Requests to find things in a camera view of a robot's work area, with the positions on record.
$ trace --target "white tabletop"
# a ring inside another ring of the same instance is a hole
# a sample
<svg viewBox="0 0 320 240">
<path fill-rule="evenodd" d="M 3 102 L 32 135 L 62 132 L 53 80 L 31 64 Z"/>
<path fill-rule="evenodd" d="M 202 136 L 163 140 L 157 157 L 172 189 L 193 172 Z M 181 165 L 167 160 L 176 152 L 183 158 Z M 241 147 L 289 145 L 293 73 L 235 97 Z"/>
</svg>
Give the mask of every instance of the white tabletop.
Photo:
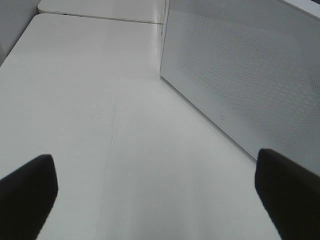
<svg viewBox="0 0 320 240">
<path fill-rule="evenodd" d="M 160 23 L 166 0 L 41 0 L 40 13 Z"/>
<path fill-rule="evenodd" d="M 279 240 L 255 161 L 161 79 L 159 27 L 36 16 L 0 67 L 0 177 L 52 154 L 40 240 Z"/>
</svg>

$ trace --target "white surface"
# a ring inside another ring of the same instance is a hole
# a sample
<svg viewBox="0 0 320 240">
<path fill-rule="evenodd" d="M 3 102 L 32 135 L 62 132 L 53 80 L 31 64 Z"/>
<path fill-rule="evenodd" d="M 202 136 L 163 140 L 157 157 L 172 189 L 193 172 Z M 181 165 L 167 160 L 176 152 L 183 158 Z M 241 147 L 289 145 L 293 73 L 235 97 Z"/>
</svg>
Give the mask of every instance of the white surface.
<svg viewBox="0 0 320 240">
<path fill-rule="evenodd" d="M 165 0 L 41 0 L 40 13 L 161 23 Z"/>
<path fill-rule="evenodd" d="M 39 0 L 0 0 L 0 44 L 5 55 L 11 51 L 17 40 L 38 14 Z"/>
<path fill-rule="evenodd" d="M 160 78 L 159 27 L 36 16 L 0 68 L 0 176 L 53 155 L 40 240 L 279 240 L 255 161 Z"/>
</svg>

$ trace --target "black object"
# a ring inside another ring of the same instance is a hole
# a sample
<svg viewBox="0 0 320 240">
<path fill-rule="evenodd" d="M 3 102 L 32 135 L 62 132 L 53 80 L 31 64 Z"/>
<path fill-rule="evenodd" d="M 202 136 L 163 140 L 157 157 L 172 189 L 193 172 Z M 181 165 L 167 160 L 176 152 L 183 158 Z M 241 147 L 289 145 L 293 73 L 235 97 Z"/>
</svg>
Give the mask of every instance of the black object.
<svg viewBox="0 0 320 240">
<path fill-rule="evenodd" d="M 320 177 L 262 149 L 255 189 L 283 240 L 320 240 Z"/>
<path fill-rule="evenodd" d="M 35 240 L 57 194 L 51 155 L 40 155 L 0 180 L 0 240 Z"/>
</svg>

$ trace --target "perforated panel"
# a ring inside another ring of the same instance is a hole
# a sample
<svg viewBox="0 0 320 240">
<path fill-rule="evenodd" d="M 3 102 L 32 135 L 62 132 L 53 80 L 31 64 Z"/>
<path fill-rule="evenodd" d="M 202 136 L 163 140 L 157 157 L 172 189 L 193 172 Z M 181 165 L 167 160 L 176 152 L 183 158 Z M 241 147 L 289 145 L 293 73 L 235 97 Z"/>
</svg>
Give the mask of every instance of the perforated panel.
<svg viewBox="0 0 320 240">
<path fill-rule="evenodd" d="M 171 0 L 161 73 L 253 156 L 313 169 L 319 43 L 319 19 L 278 0 Z"/>
</svg>

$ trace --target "white wall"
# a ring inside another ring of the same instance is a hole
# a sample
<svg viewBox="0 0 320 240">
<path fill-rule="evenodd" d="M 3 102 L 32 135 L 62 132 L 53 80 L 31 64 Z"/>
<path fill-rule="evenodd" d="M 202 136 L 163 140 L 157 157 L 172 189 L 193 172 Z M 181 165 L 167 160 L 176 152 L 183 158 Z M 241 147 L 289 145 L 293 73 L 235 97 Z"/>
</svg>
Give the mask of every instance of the white wall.
<svg viewBox="0 0 320 240">
<path fill-rule="evenodd" d="M 0 65 L 38 14 L 40 0 L 0 0 Z"/>
</svg>

